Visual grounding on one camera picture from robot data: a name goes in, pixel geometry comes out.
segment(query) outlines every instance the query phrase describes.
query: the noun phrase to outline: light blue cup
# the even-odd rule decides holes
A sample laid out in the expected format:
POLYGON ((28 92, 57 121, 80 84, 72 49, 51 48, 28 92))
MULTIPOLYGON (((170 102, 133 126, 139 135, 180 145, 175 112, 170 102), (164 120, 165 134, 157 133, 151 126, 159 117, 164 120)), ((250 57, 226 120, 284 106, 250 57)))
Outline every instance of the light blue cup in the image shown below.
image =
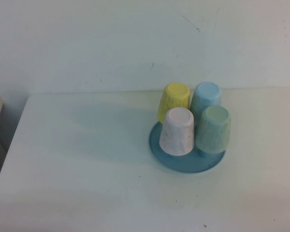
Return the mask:
POLYGON ((203 110, 195 136, 195 145, 201 151, 217 154, 227 149, 231 128, 229 111, 219 105, 203 110))
POLYGON ((198 125, 203 110, 211 105, 221 104, 221 89, 213 82, 202 82, 194 90, 190 104, 190 111, 194 117, 194 124, 198 125))

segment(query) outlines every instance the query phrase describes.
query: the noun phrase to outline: white cup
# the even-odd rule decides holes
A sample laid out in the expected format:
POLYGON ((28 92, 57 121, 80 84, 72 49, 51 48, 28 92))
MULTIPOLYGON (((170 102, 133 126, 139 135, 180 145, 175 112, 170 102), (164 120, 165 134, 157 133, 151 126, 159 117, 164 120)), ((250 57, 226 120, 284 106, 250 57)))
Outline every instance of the white cup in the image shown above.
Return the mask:
POLYGON ((194 147, 194 119, 190 110, 182 107, 170 109, 162 126, 159 144, 172 156, 183 156, 194 147))

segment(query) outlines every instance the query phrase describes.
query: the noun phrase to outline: upside-down cup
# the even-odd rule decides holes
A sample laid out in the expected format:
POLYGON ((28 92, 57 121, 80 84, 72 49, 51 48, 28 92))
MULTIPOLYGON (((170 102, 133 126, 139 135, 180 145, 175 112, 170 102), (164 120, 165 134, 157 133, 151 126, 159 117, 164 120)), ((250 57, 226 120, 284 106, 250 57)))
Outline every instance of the upside-down cup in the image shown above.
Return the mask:
POLYGON ((189 109, 190 90, 188 86, 179 82, 168 84, 163 91, 158 109, 158 120, 164 123, 165 114, 168 110, 175 107, 183 107, 189 109))
POLYGON ((162 126, 159 145, 172 156, 183 156, 194 147, 194 120, 190 110, 182 107, 170 109, 162 126))
POLYGON ((230 127, 231 116, 226 108, 219 105, 205 108, 197 127, 196 147, 209 154, 225 151, 229 143, 230 127))
POLYGON ((221 90, 219 86, 213 82, 202 82, 198 84, 194 90, 190 111, 194 116, 195 125, 199 124, 203 110, 211 105, 221 104, 221 90))

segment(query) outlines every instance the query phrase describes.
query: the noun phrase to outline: white wall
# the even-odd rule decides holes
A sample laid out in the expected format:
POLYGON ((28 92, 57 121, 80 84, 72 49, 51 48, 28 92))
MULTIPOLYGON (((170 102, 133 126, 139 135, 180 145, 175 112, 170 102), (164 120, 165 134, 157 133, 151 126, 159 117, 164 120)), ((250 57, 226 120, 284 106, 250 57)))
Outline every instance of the white wall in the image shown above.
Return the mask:
POLYGON ((30 93, 175 80, 290 86, 290 0, 0 0, 6 146, 30 93))

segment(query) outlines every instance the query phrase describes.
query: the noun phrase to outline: plate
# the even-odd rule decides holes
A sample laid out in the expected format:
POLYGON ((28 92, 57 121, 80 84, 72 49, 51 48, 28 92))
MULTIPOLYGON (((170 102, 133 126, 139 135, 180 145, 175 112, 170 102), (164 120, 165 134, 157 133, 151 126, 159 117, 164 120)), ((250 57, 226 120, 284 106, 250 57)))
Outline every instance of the plate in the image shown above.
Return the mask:
POLYGON ((184 156, 169 155, 159 145, 161 129, 162 124, 157 122, 149 134, 149 145, 154 156, 171 169, 184 173, 201 173, 215 167, 224 157, 225 151, 208 154, 196 147, 184 156))

